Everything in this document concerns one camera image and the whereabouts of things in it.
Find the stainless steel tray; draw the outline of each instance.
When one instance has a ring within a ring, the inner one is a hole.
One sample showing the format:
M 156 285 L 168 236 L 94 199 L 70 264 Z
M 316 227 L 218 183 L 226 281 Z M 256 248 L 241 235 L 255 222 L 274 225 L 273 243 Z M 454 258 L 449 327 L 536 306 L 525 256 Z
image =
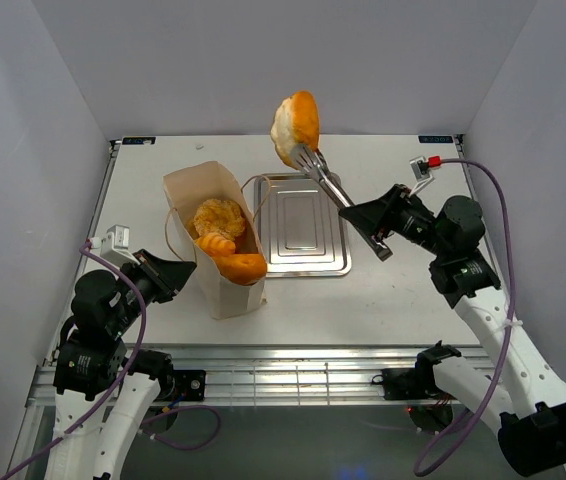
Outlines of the stainless steel tray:
M 352 268 L 347 229 L 336 206 L 310 178 L 267 174 L 272 192 L 256 219 L 268 277 L 341 276 Z M 268 192 L 258 178 L 255 208 Z

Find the pastry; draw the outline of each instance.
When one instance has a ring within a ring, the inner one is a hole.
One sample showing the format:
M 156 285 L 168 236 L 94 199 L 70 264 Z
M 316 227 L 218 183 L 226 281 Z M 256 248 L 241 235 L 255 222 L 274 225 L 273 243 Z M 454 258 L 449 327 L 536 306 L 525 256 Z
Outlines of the pastry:
M 185 224 L 185 229 L 187 230 L 187 233 L 190 234 L 190 237 L 192 237 L 192 239 L 196 240 L 197 238 L 199 238 L 199 233 L 196 231 L 196 228 L 194 228 L 194 217 L 188 220 L 188 222 Z
M 201 250 L 210 257 L 228 256 L 236 252 L 236 245 L 218 232 L 210 232 L 194 240 Z
M 298 143 L 319 149 L 319 111 L 310 92 L 296 92 L 276 109 L 270 130 L 274 150 L 283 163 L 296 168 L 290 153 Z
M 238 253 L 212 259 L 221 275 L 238 285 L 252 285 L 267 274 L 267 262 L 260 253 Z
M 194 228 L 201 237 L 215 232 L 234 241 L 243 235 L 246 226 L 241 207 L 233 200 L 211 198 L 199 205 L 194 215 Z

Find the croissant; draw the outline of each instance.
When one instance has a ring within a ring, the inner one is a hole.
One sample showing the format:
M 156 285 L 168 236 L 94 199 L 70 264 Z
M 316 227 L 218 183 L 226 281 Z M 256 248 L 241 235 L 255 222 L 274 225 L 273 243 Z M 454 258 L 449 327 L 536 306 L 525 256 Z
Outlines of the croissant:
M 274 114 L 270 138 L 274 150 L 283 163 L 296 168 L 290 152 L 298 143 L 312 150 L 319 149 L 319 110 L 310 92 L 296 92 L 283 100 Z
M 212 258 L 221 275 L 238 285 L 251 285 L 267 274 L 267 262 L 260 253 L 239 253 Z
M 232 240 L 228 240 L 217 232 L 211 232 L 194 240 L 201 250 L 210 257 L 233 255 L 236 251 L 236 245 Z

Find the metal tongs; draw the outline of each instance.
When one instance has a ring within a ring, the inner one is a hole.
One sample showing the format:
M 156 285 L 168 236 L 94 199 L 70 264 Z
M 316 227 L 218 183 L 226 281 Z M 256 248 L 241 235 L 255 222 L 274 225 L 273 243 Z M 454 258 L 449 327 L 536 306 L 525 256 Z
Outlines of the metal tongs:
M 332 172 L 330 172 L 327 162 L 320 151 L 315 152 L 306 144 L 299 143 L 292 149 L 290 157 L 300 172 L 305 173 L 319 184 L 327 196 L 336 204 L 339 211 L 355 205 Z M 381 261 L 387 260 L 392 256 L 392 250 L 382 240 L 366 235 L 358 228 L 356 230 Z

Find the white table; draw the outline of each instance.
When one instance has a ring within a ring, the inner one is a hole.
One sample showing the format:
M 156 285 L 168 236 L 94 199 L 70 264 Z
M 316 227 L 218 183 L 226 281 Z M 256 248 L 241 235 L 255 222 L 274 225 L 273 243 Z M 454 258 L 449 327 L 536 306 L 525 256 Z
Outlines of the white table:
M 421 144 L 417 136 L 324 135 L 321 151 L 355 202 L 377 198 L 394 183 L 415 182 L 409 160 L 425 155 L 458 157 L 454 144 Z M 223 163 L 239 183 L 257 173 L 289 171 L 267 136 L 157 137 L 154 145 L 123 145 L 116 158 L 96 233 L 113 224 L 131 228 L 131 250 L 145 248 L 163 258 L 168 211 L 162 177 L 209 160 Z M 436 171 L 436 181 L 420 196 L 435 213 L 454 194 L 469 194 L 463 169 Z M 248 205 L 253 190 L 246 189 Z M 171 240 L 178 237 L 171 227 Z M 172 302 L 151 305 L 146 343 L 181 345 L 428 345 L 440 339 L 476 345 L 470 329 L 450 310 L 432 285 L 432 256 L 394 236 L 394 256 L 380 262 L 349 227 L 352 270 L 340 278 L 268 279 L 268 302 L 251 314 L 210 318 L 205 298 L 192 277 Z M 99 268 L 88 262 L 86 271 Z M 125 336 L 133 342 L 138 322 Z

